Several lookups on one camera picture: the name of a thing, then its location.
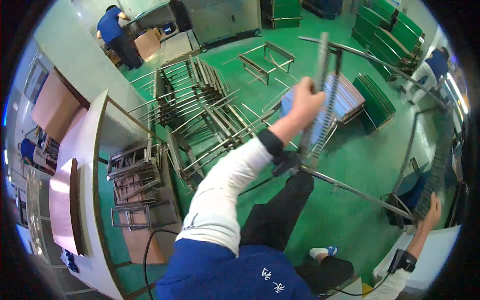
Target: black cable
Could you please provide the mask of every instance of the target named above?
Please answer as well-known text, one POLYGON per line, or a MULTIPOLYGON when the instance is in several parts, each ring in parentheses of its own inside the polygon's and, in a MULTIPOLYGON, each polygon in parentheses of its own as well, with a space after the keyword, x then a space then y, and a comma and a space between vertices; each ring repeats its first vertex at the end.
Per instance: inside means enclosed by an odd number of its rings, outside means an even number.
POLYGON ((170 231, 168 229, 156 229, 150 233, 150 237, 148 237, 148 242, 147 242, 147 247, 145 248, 145 253, 144 253, 144 279, 145 279, 145 285, 147 287, 148 295, 150 296, 150 299, 153 300, 152 296, 152 291, 150 291, 150 286, 148 285, 148 278, 147 278, 147 254, 148 254, 148 248, 150 248, 150 242, 152 241, 153 236, 157 232, 169 232, 178 235, 177 232, 170 231))
POLYGON ((263 185, 264 183, 267 183, 267 182, 269 182, 270 180, 272 180, 274 177, 275 177, 275 176, 272 176, 272 177, 270 177, 270 178, 268 178, 268 179, 265 179, 264 181, 260 182, 259 184, 255 185, 254 187, 251 187, 251 188, 249 188, 248 190, 241 192, 239 196, 245 194, 246 192, 250 192, 251 190, 254 190, 254 189, 258 188, 259 186, 263 185))
POLYGON ((337 288, 331 288, 331 289, 332 289, 332 290, 336 290, 337 292, 341 292, 341 293, 350 295, 350 296, 363 296, 363 295, 366 295, 366 294, 370 294, 370 293, 373 292, 374 290, 378 289, 378 287, 381 286, 382 283, 385 282, 385 280, 387 279, 388 275, 390 275, 390 273, 387 273, 387 276, 385 276, 385 278, 382 280, 382 282, 381 282, 379 285, 377 285, 376 287, 374 287, 371 291, 368 291, 368 292, 363 293, 363 294, 352 294, 352 293, 348 293, 348 292, 342 291, 341 289, 337 289, 337 288))

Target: blue uniform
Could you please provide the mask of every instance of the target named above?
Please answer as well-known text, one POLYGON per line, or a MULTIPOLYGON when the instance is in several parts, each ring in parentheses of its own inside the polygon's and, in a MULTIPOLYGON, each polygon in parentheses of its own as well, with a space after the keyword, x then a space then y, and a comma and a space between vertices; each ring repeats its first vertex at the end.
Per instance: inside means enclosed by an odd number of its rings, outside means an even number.
POLYGON ((33 154, 35 152, 35 145, 29 139, 24 139, 20 144, 20 152, 22 153, 22 157, 28 158, 31 162, 33 162, 33 154))
POLYGON ((180 239, 163 278, 158 299, 318 299, 295 273, 283 252, 266 246, 228 248, 180 239))
POLYGON ((121 9, 114 7, 109 9, 103 17, 98 21, 97 29, 100 30, 102 39, 108 45, 114 38, 123 35, 123 29, 119 25, 117 16, 121 13, 121 9))
POLYGON ((430 66, 437 78, 437 81, 440 81, 440 76, 445 76, 448 73, 448 62, 445 59, 445 56, 439 49, 435 49, 432 52, 432 58, 425 60, 425 62, 430 66))

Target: blue shoe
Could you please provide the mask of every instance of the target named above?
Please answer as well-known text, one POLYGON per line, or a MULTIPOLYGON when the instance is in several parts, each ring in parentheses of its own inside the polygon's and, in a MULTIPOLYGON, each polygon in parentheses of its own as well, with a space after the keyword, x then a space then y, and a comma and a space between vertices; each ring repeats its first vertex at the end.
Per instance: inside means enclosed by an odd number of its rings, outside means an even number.
POLYGON ((333 256, 338 252, 338 248, 336 246, 328 246, 326 248, 311 248, 310 249, 310 256, 315 259, 317 255, 320 253, 325 253, 327 255, 333 256))

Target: worker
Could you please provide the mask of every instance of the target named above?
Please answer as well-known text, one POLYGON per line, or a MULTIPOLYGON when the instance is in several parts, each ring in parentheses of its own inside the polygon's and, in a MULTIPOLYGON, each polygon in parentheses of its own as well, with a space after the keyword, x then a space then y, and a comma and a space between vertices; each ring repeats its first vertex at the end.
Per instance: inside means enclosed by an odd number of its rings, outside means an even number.
MULTIPOLYGON (((303 78, 291 111, 229 152, 199 184, 168 269, 157 281, 159 299, 318 299, 353 276, 352 264, 336 258, 334 246, 310 250, 318 266, 293 267, 283 253, 313 191, 313 177, 302 170, 268 203, 254 205, 242 229, 237 222, 240 192, 317 116, 325 94, 312 94, 312 88, 312 80, 303 78)), ((434 196, 432 204, 407 249, 410 257, 418 258, 438 221, 434 196)), ((366 299, 395 299, 411 272, 402 267, 407 270, 397 269, 366 299)))
MULTIPOLYGON (((417 70, 412 74, 412 79, 418 81, 420 78, 426 76, 427 80, 423 84, 423 87, 430 91, 433 87, 438 89, 443 82, 445 81, 448 73, 448 58, 450 54, 448 53, 447 48, 441 47, 440 49, 435 49, 428 59, 420 64, 417 70)), ((413 82, 407 81, 405 86, 399 86, 398 88, 404 94, 413 87, 413 82)), ((425 91, 419 89, 413 95, 413 98, 408 102, 412 105, 417 104, 420 99, 425 95, 425 91)))
POLYGON ((96 37, 103 39, 105 44, 120 57, 121 62, 128 67, 129 71, 134 68, 138 69, 142 66, 142 61, 120 27, 119 18, 130 21, 130 18, 120 8, 110 5, 98 21, 96 37))
POLYGON ((20 155, 22 159, 25 159, 27 164, 33 166, 34 163, 47 169, 48 171, 55 174, 55 169, 52 168, 47 161, 51 161, 56 164, 57 161, 43 152, 43 149, 38 147, 34 142, 25 138, 23 141, 17 144, 18 150, 20 150, 20 155))

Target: white sleeve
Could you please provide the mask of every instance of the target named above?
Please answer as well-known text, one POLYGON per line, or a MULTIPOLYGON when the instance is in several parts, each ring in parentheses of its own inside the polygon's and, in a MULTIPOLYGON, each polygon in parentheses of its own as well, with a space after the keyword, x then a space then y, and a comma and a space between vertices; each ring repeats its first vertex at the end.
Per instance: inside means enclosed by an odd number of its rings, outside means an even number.
POLYGON ((367 294, 364 300, 395 300, 398 294, 405 288, 406 280, 410 277, 410 272, 398 269, 395 273, 388 275, 388 278, 376 290, 367 294))
POLYGON ((199 184, 177 240, 215 243, 238 256, 237 197, 271 159, 258 137, 220 159, 199 184))

